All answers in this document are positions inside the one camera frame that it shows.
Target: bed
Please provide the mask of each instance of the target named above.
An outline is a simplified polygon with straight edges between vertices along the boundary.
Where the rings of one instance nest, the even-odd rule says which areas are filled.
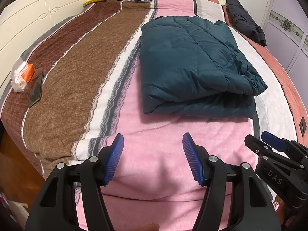
[[[12,140],[45,178],[57,163],[80,163],[122,133],[124,151],[115,177],[102,189],[116,230],[151,221],[159,222],[161,230],[192,228],[204,189],[193,180],[184,155],[181,140],[185,132],[225,163],[239,165],[245,161],[252,167],[257,164],[257,156],[244,145],[248,134],[260,138],[263,131],[269,131],[308,145],[308,134],[300,128],[303,119],[308,121],[307,112],[287,73],[266,48],[234,29],[219,0],[108,0],[82,8],[84,1],[67,0],[66,5],[58,7],[50,7],[49,0],[28,2],[44,6],[46,12],[36,15],[37,20],[54,26],[40,29],[42,36],[36,41],[25,37],[18,46],[21,58],[34,65],[33,79],[44,73],[42,98],[28,109],[29,87],[15,93],[9,78],[3,76],[1,120]],[[62,13],[69,18],[56,24],[53,15],[60,7],[67,8]],[[255,98],[257,112],[252,119],[142,113],[141,26],[170,15],[227,23],[239,50],[268,86]],[[35,30],[37,20],[27,27]],[[22,33],[16,30],[16,36]],[[8,62],[16,61],[7,54],[9,48],[18,45],[16,39],[12,37],[4,44],[6,53],[0,52]],[[230,193],[229,188],[226,205],[230,204]],[[80,226],[86,228],[78,186],[75,197]],[[221,228],[226,226],[227,218],[226,211]]]

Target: orange packaging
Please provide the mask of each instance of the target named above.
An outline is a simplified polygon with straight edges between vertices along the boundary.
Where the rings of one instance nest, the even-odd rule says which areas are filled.
[[[20,72],[21,77],[26,81],[26,83],[29,83],[31,80],[31,77],[34,73],[34,67],[33,64],[27,64]]]
[[[18,66],[14,71],[12,70],[13,74],[16,74],[16,76],[13,76],[13,79],[11,81],[11,85],[15,92],[22,92],[27,84],[30,82],[31,77],[34,74],[34,67],[33,64],[26,64],[26,62],[23,62],[22,65]]]

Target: brown striped blanket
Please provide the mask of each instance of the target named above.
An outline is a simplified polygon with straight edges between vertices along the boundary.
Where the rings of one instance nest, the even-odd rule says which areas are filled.
[[[97,154],[108,143],[107,138],[123,126],[131,135],[129,129],[134,125],[147,124],[140,130],[136,128],[136,134],[180,122],[171,116],[158,119],[142,116],[134,121],[142,114],[135,105],[139,103],[140,94],[126,97],[126,93],[128,87],[136,85],[131,80],[133,75],[138,75],[140,27],[160,15],[212,17],[231,25],[226,9],[218,3],[218,0],[154,0],[151,3],[108,0],[89,5],[81,14],[68,18],[23,54],[23,58],[34,65],[33,79],[44,72],[42,98],[28,110],[30,87],[22,93],[14,93],[8,86],[2,96],[1,110],[1,120],[8,134],[33,166],[47,177],[59,162],[75,164]],[[267,130],[307,145],[308,134],[302,136],[299,122],[302,117],[307,122],[308,116],[286,72],[267,49],[246,38],[248,44],[233,31],[239,49],[256,69],[258,67],[261,76],[269,80],[267,91],[271,90],[272,94],[267,92],[256,98],[257,114],[252,121],[244,122],[245,126],[241,119],[204,122],[208,125],[213,122],[216,126],[236,123],[234,129],[242,124],[243,129],[249,130],[243,132],[243,136],[248,133],[259,136]],[[246,55],[243,49],[248,45],[255,50],[247,49]],[[129,122],[126,123],[121,119],[126,119],[130,110],[124,111],[124,104],[131,104],[130,109],[137,112],[136,117],[127,117]],[[200,127],[199,122],[192,124]],[[234,137],[239,140],[233,145],[243,148],[243,136]],[[254,163],[251,154],[239,161],[242,159]]]

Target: bedspread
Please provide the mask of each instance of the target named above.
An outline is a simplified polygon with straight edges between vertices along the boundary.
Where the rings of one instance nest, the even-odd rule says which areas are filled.
[[[159,16],[224,21],[221,5],[207,0],[108,0],[93,4],[29,51],[28,62],[35,66],[33,78],[45,73],[41,100],[28,110],[29,88],[19,94],[11,91],[2,109],[9,135],[19,148],[36,154],[45,177],[57,163],[80,163],[110,145],[117,133],[124,135],[124,150],[114,179],[102,188],[116,230],[149,221],[159,222],[161,230],[192,228],[204,189],[194,181],[186,160],[181,143],[185,132],[225,163],[245,161],[252,167],[257,157],[244,145],[247,134],[259,136],[267,130],[289,140],[307,141],[296,132],[294,114],[283,90],[286,86],[281,87],[264,61],[270,65],[274,58],[263,59],[266,53],[258,50],[259,55],[232,28],[239,50],[269,87],[257,97],[257,115],[252,120],[144,115],[141,26]],[[79,187],[76,203],[80,225],[86,228]],[[221,227],[226,222],[224,213]]]

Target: folded jacket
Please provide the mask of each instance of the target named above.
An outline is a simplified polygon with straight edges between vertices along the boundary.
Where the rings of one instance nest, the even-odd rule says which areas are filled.
[[[249,39],[266,46],[265,34],[261,27],[255,23],[239,0],[226,0],[228,13],[236,29]]]
[[[145,114],[252,118],[267,86],[224,22],[168,16],[141,30]]]

